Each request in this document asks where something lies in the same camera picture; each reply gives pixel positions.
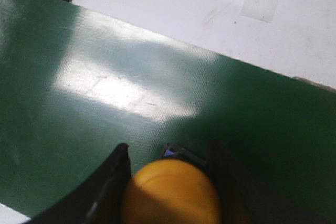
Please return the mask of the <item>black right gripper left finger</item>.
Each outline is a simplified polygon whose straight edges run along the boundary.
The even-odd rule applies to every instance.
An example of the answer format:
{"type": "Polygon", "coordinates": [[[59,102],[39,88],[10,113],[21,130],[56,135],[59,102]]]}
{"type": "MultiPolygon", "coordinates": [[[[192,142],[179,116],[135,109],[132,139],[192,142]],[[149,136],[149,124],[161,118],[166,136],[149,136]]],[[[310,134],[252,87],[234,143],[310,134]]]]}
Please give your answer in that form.
{"type": "Polygon", "coordinates": [[[131,178],[128,147],[119,144],[82,184],[27,223],[121,223],[122,196],[131,178]]]}

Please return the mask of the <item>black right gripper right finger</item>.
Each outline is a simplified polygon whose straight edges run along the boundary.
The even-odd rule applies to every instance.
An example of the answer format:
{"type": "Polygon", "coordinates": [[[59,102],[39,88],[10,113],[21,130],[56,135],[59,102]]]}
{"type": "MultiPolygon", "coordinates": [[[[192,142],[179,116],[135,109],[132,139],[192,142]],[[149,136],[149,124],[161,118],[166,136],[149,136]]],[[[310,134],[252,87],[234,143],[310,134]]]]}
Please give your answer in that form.
{"type": "Polygon", "coordinates": [[[222,204],[223,223],[331,223],[269,187],[220,141],[208,141],[206,165],[222,204]]]}

